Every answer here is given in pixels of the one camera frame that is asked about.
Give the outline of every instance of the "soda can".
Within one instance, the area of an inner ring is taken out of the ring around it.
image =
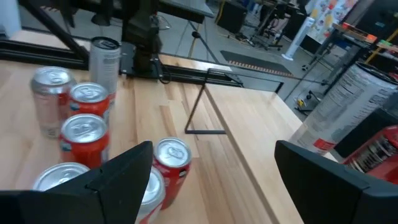
[[[116,97],[120,64],[120,43],[109,37],[94,37],[90,48],[90,79],[109,93],[111,105]]]
[[[64,162],[79,162],[90,169],[109,159],[109,132],[105,121],[94,114],[68,118],[61,128],[60,148]]]
[[[66,68],[42,67],[30,81],[41,132],[57,138],[62,123],[68,118],[68,95],[76,84]]]
[[[79,83],[70,90],[70,114],[89,113],[109,121],[108,91],[97,83]]]
[[[397,92],[395,78],[356,62],[330,89],[289,142],[325,155]]]
[[[162,174],[152,167],[135,224],[153,223],[160,212],[164,198],[165,187]]]
[[[164,138],[156,146],[153,165],[163,175],[166,188],[162,210],[168,208],[177,197],[189,173],[191,160],[191,150],[181,139]]]
[[[46,191],[57,185],[65,183],[68,180],[84,174],[90,169],[83,164],[77,162],[65,162],[52,166],[43,173],[41,173],[36,179],[32,190]]]

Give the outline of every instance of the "white container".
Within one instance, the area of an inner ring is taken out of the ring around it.
[[[301,26],[300,30],[294,37],[294,40],[290,44],[289,48],[287,49],[286,53],[282,54],[282,57],[286,60],[293,60],[293,56],[296,53],[298,47],[300,46],[301,42],[303,42],[305,36],[307,33],[310,31],[311,26],[315,22],[315,19],[312,19],[311,17],[307,17]]]
[[[324,155],[397,92],[397,81],[356,63],[312,111],[290,142]]]

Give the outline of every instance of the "silver soda can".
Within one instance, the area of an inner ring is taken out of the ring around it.
[[[46,169],[38,176],[32,187],[32,190],[46,191],[81,174],[84,174],[89,170],[90,169],[87,166],[77,162],[65,162],[57,164]]]
[[[45,136],[58,137],[62,123],[68,118],[68,94],[75,84],[66,68],[43,67],[35,71],[30,87],[40,130]]]
[[[135,224],[152,223],[160,212],[165,194],[162,174],[152,167]]]
[[[105,87],[111,105],[116,97],[120,64],[120,44],[108,37],[94,37],[90,48],[90,79]]]

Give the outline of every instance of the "colorful poster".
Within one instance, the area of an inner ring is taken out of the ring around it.
[[[311,17],[315,23],[307,35],[322,44],[333,31],[332,24],[340,23],[357,2],[358,0],[311,0]]]

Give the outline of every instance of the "aluminum can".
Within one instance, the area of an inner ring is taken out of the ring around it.
[[[357,62],[339,79],[290,138],[290,142],[324,155],[397,92],[397,81]]]
[[[105,121],[93,114],[68,118],[61,128],[60,148],[64,162],[79,162],[90,169],[109,159],[109,132]]]
[[[108,91],[97,83],[79,83],[70,90],[70,114],[89,113],[109,121]]]
[[[68,118],[68,95],[76,84],[66,68],[42,67],[30,81],[36,115],[44,136],[57,138],[62,123]]]
[[[177,197],[189,173],[191,160],[191,150],[181,139],[164,138],[156,145],[153,165],[163,175],[166,188],[162,210],[168,208]]]
[[[160,212],[165,193],[162,174],[152,167],[135,224],[153,223]]]
[[[36,179],[32,190],[46,191],[57,185],[65,183],[90,169],[83,164],[77,162],[65,162],[52,166],[43,173],[41,173]]]
[[[348,167],[398,184],[398,126],[384,128],[343,162]]]
[[[120,43],[108,37],[94,37],[90,48],[90,79],[109,93],[111,105],[116,97],[120,64]]]

